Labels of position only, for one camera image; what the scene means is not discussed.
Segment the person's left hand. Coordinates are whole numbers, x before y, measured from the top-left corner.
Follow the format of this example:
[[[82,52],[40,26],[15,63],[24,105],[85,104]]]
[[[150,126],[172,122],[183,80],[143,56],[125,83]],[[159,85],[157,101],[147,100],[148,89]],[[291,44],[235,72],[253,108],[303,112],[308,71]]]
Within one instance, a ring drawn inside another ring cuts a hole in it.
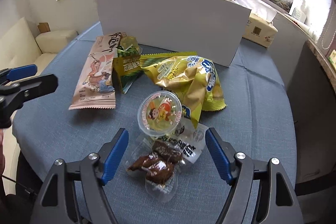
[[[3,129],[0,129],[0,176],[5,170],[5,156],[3,154]]]

